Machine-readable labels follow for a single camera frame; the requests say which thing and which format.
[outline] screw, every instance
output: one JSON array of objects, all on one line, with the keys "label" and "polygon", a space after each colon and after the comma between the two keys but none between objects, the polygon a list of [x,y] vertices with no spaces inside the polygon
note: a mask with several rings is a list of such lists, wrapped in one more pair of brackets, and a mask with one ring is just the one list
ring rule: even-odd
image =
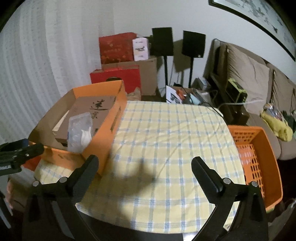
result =
[{"label": "screw", "polygon": [[223,182],[224,182],[225,184],[230,184],[230,183],[231,183],[231,180],[230,180],[229,178],[224,178],[224,179],[223,179]]},{"label": "screw", "polygon": [[59,179],[59,181],[60,181],[60,183],[65,183],[65,182],[67,181],[67,179],[68,179],[68,178],[66,178],[66,177],[61,177],[61,178]]},{"label": "screw", "polygon": [[252,184],[252,186],[254,186],[254,187],[257,187],[257,186],[258,186],[258,183],[255,182],[255,181],[252,181],[251,184]]},{"label": "screw", "polygon": [[39,185],[39,181],[34,181],[34,182],[33,182],[33,186],[34,186],[34,187],[37,187],[38,185]]}]

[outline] speaker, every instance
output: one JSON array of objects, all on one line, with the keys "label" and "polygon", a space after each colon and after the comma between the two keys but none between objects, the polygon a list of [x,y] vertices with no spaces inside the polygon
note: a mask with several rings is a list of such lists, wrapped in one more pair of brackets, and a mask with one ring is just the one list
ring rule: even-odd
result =
[{"label": "speaker", "polygon": [[156,56],[174,56],[172,28],[153,28],[153,49]]},{"label": "speaker", "polygon": [[182,54],[191,58],[203,58],[205,53],[205,34],[183,31]]}]

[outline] white curtain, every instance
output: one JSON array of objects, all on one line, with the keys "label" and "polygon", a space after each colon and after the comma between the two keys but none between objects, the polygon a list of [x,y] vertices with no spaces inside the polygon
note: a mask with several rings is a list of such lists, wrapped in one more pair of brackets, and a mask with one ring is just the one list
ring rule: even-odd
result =
[{"label": "white curtain", "polygon": [[0,144],[27,138],[71,88],[101,67],[114,34],[109,0],[26,0],[0,33]]}]

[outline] yellow tablecloth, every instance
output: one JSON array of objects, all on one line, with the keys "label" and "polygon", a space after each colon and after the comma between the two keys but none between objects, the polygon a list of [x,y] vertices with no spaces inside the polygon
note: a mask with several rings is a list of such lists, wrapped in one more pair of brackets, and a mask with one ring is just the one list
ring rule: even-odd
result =
[{"label": "yellow tablecloth", "polygon": [[[222,178],[244,184],[231,134],[212,109],[128,102],[103,177],[95,177],[77,209],[101,221],[145,232],[199,231],[214,205],[191,171],[195,156]],[[41,183],[70,174],[45,161],[35,171]],[[236,208],[226,225],[231,224]]]}]

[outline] orange basket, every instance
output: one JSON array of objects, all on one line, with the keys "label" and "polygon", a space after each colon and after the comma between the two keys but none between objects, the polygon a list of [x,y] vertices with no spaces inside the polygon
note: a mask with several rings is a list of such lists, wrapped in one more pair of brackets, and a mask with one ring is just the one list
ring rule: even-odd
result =
[{"label": "orange basket", "polygon": [[272,210],[282,200],[283,188],[279,167],[265,131],[258,126],[228,126],[228,129],[239,151],[246,184],[256,181],[266,211]]}]

